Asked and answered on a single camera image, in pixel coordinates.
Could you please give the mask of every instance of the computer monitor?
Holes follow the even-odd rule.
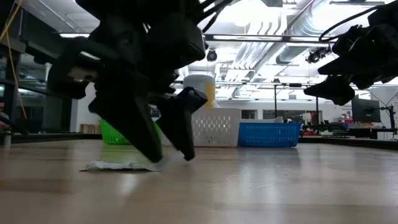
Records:
[[[380,123],[380,104],[377,100],[364,100],[359,97],[351,101],[354,122]]]

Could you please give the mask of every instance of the security camera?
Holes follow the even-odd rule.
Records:
[[[217,53],[215,49],[210,49],[207,53],[207,61],[208,62],[215,62],[217,60]]]

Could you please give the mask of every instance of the white container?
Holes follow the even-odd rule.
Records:
[[[241,110],[232,108],[201,108],[192,115],[195,147],[236,147],[238,145]],[[162,144],[170,146],[162,135]]]

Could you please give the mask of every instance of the table surface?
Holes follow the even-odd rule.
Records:
[[[394,151],[326,144],[198,148],[196,159],[178,158],[162,172],[79,172],[92,160],[131,153],[130,146],[94,140],[0,152],[1,223],[398,221]]]

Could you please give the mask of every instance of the ceiling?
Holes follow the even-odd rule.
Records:
[[[267,7],[262,0],[240,0],[228,6],[219,16],[207,34],[251,34],[251,35],[313,35],[319,36],[331,25],[369,6],[341,6],[331,4],[331,0],[283,0],[283,7]],[[74,0],[24,0],[23,8],[46,22],[59,32],[88,33],[95,29],[99,21],[82,9]],[[202,21],[204,27],[210,18]],[[347,31],[354,24],[367,26],[366,16],[355,19],[332,34]],[[285,83],[318,83],[325,77],[317,69],[333,60],[336,55],[328,55],[315,64],[308,64],[305,57],[309,51],[319,47],[313,44],[209,42],[218,58],[215,62],[206,59],[188,66],[188,75],[208,74],[217,81],[265,82],[278,78]],[[218,86],[218,97],[224,93],[244,92],[248,98],[261,94],[261,89],[243,90],[241,87]]]

